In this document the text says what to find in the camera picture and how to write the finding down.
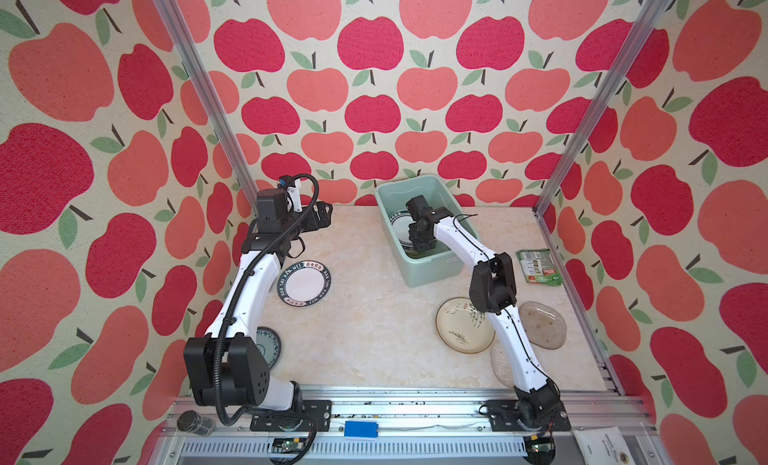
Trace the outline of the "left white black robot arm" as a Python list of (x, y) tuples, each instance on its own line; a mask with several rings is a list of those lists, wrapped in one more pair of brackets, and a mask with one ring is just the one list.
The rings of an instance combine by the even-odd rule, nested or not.
[(270, 288), (292, 242), (303, 232), (327, 228), (333, 207), (318, 200), (314, 177), (283, 176), (257, 193), (256, 218), (241, 248), (233, 286), (217, 318), (199, 338), (187, 341), (183, 357), (195, 402), (216, 409), (224, 425), (258, 409), (298, 414), (300, 385), (271, 376), (256, 333)]

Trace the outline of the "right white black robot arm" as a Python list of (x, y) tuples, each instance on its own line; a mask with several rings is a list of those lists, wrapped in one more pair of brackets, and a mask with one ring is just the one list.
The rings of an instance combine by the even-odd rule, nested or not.
[(411, 198), (406, 208), (413, 219), (409, 238), (416, 250), (430, 250), (442, 243), (471, 269), (469, 299), (492, 324), (510, 363), (517, 420), (526, 430), (545, 428), (558, 414), (561, 394), (543, 371), (524, 330), (512, 258), (483, 245), (449, 209), (430, 206), (422, 195)]

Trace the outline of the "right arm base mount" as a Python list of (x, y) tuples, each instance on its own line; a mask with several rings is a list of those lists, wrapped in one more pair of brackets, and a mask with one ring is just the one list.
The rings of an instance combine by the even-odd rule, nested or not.
[(489, 400), (478, 413), (486, 418), (493, 432), (569, 432), (572, 426), (563, 404), (539, 410), (523, 400)]

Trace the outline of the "cream plate with bamboo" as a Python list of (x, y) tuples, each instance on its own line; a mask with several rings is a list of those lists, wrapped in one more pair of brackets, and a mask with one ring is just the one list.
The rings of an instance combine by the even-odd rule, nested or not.
[(436, 330), (451, 349), (463, 354), (485, 351), (495, 339), (495, 330), (467, 297), (448, 299), (436, 313)]

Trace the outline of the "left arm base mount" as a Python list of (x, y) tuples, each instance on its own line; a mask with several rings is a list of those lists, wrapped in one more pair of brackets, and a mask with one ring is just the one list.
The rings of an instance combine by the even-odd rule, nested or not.
[(305, 400), (301, 410), (260, 411), (251, 419), (250, 430), (253, 432), (290, 433), (328, 432), (332, 416), (330, 400)]

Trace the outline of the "large green rimmed white plate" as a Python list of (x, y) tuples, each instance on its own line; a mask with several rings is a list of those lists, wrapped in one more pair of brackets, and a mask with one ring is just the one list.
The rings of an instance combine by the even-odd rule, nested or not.
[(400, 243), (403, 250), (409, 254), (414, 255), (416, 249), (410, 239), (410, 224), (414, 222), (410, 213), (407, 210), (399, 210), (393, 212), (388, 216), (390, 225), (395, 233), (395, 236)]

